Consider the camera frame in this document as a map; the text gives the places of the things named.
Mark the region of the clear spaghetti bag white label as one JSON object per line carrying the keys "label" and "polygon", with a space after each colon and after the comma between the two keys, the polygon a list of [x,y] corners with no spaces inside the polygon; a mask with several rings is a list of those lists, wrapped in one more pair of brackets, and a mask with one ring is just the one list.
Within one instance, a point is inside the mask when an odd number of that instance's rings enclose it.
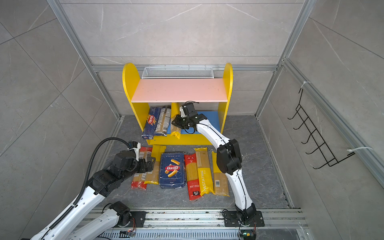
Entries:
{"label": "clear spaghetti bag white label", "polygon": [[163,106],[160,111],[155,136],[166,136],[171,120],[171,106]]}

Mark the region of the blue Barilla spaghetti box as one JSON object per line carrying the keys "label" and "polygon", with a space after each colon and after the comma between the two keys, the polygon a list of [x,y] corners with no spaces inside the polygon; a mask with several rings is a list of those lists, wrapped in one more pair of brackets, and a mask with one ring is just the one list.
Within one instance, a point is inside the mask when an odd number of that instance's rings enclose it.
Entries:
{"label": "blue Barilla spaghetti box", "polygon": [[144,140],[152,140],[154,138],[161,110],[161,107],[150,107],[142,133]]}

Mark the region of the yellow Pastatime spaghetti bag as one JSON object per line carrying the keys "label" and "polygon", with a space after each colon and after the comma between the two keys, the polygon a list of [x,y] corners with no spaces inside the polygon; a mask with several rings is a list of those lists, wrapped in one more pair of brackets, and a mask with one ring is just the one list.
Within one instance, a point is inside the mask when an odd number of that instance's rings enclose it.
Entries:
{"label": "yellow Pastatime spaghetti bag", "polygon": [[213,179],[211,173],[208,148],[195,148],[197,157],[197,169],[200,185],[200,195],[214,194]]}

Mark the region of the yellow short spaghetti bag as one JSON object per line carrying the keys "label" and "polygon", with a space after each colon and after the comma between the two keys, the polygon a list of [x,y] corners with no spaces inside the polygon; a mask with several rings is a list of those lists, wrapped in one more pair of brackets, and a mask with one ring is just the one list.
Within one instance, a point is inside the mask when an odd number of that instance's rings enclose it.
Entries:
{"label": "yellow short spaghetti bag", "polygon": [[171,103],[171,136],[180,139],[181,137],[181,128],[173,125],[173,120],[176,116],[180,114],[180,107],[178,103]]}

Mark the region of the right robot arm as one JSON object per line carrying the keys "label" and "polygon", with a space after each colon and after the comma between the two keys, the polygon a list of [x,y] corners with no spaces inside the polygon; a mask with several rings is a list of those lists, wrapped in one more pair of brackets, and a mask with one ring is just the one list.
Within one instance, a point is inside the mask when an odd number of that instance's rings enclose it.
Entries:
{"label": "right robot arm", "polygon": [[193,128],[217,149],[217,165],[229,180],[235,197],[237,217],[242,225],[249,225],[256,216],[257,209],[244,182],[239,143],[221,134],[204,114],[195,110],[194,103],[194,101],[185,102],[180,107],[181,113],[176,115],[172,124],[184,130]]}

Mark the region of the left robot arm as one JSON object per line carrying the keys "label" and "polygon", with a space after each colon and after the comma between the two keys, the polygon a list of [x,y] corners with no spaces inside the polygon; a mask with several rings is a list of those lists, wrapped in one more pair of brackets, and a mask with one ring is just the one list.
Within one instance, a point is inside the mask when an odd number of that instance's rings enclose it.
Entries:
{"label": "left robot arm", "polygon": [[[90,175],[96,153],[109,141],[118,141],[127,148],[115,155],[112,164]],[[141,145],[117,137],[102,140],[95,148],[77,197],[45,228],[35,234],[34,240],[93,240],[106,230],[118,226],[135,226],[130,208],[122,202],[110,204],[108,209],[81,228],[77,226],[91,210],[115,189],[135,174],[153,170],[153,162],[140,157]]]}

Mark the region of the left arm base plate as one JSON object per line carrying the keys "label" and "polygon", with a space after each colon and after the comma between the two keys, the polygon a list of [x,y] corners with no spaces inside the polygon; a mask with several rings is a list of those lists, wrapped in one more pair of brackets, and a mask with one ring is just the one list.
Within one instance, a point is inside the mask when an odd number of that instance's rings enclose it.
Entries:
{"label": "left arm base plate", "polygon": [[144,222],[146,219],[147,212],[144,211],[134,211],[129,213],[124,213],[119,217],[116,227],[119,228],[143,228]]}

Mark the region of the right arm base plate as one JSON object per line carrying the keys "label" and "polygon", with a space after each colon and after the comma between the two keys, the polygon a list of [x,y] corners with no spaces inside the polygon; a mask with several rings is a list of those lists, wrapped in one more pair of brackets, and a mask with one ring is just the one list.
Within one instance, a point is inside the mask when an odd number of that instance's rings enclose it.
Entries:
{"label": "right arm base plate", "polygon": [[240,212],[237,211],[229,211],[229,210],[222,210],[222,216],[224,218],[224,225],[225,227],[264,227],[264,217],[262,215],[262,212],[256,211],[255,213],[252,213],[250,217],[242,216]]}

